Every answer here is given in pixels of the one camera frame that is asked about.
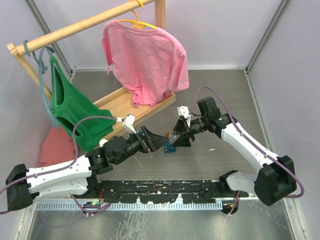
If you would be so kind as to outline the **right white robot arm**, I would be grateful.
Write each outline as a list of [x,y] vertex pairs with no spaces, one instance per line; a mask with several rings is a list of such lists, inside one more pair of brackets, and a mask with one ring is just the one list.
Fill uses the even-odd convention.
[[177,134],[174,148],[190,147],[195,135],[208,131],[230,144],[253,167],[255,174],[231,170],[219,178],[219,191],[231,197],[236,191],[254,194],[266,206],[271,206],[297,190],[293,160],[278,156],[255,140],[228,112],[221,114],[215,100],[206,97],[197,102],[200,115],[191,119],[188,107],[177,108]]

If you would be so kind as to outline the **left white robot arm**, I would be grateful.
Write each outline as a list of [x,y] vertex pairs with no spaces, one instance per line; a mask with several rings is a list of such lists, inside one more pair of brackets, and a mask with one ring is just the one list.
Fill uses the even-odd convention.
[[156,152],[168,142],[166,136],[149,131],[145,126],[129,138],[114,136],[102,147],[71,160],[47,167],[13,167],[1,192],[6,193],[9,212],[25,209],[41,198],[63,195],[86,195],[95,198],[100,193],[97,175],[113,170],[134,154]]

